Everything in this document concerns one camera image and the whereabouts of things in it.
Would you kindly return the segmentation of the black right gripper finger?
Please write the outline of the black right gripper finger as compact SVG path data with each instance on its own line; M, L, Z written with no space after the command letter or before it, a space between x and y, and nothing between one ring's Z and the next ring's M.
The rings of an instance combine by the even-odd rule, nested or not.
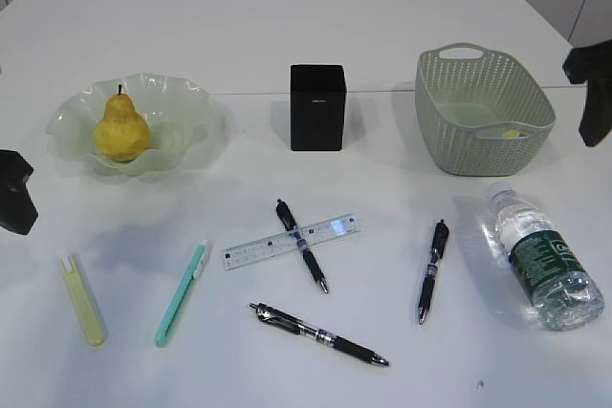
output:
M595 147L611 132L611 40L573 48L562 69L571 84L587 85L579 134Z

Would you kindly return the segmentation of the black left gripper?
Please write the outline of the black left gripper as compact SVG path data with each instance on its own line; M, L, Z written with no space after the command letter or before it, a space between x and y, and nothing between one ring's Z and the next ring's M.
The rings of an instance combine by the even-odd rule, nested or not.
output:
M14 234L28 235L38 217L27 189L33 171L17 151L1 150L1 227Z

